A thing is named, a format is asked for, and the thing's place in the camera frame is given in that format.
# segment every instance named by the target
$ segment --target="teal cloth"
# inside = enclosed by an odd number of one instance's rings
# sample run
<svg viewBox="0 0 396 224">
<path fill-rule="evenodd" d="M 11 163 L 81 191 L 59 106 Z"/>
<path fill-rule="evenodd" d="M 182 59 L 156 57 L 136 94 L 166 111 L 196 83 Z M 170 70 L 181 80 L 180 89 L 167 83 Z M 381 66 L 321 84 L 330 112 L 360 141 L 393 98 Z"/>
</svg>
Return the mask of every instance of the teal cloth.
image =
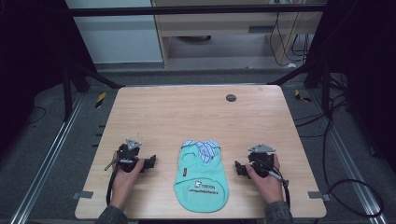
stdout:
<svg viewBox="0 0 396 224">
<path fill-rule="evenodd" d="M 187 210 L 216 212 L 227 203 L 227 179 L 219 147 L 215 150 L 217 155 L 209 163 L 200 159 L 197 145 L 184 146 L 180 150 L 174 190 L 178 201 Z"/>
</svg>

